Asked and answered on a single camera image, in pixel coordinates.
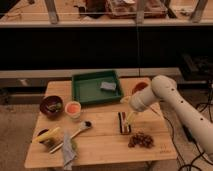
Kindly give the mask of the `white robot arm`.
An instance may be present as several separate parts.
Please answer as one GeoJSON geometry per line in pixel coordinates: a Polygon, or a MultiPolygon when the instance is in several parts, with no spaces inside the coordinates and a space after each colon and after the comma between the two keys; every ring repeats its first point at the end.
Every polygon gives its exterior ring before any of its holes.
{"type": "Polygon", "coordinates": [[[175,110],[180,121],[213,161],[213,123],[180,95],[176,82],[170,77],[155,76],[147,87],[134,93],[129,99],[131,110],[124,123],[130,124],[137,114],[150,109],[160,99],[175,110]]]}

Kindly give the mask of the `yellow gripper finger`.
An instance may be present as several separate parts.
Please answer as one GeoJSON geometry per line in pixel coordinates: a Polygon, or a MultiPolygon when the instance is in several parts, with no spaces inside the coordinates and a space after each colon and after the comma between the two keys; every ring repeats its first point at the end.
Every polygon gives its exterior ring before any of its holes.
{"type": "Polygon", "coordinates": [[[133,120],[134,120],[134,118],[135,118],[136,115],[137,115],[137,112],[136,112],[136,111],[130,111],[130,112],[127,114],[127,117],[126,117],[126,119],[125,119],[125,124],[126,124],[126,125],[130,125],[130,124],[133,122],[133,120]]]}

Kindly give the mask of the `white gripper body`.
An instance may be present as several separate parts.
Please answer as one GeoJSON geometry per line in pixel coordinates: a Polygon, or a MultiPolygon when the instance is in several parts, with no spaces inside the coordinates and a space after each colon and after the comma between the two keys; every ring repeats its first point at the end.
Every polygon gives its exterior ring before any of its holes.
{"type": "Polygon", "coordinates": [[[143,90],[134,93],[130,98],[129,104],[134,111],[143,112],[156,101],[157,97],[152,89],[146,87],[143,90]]]}

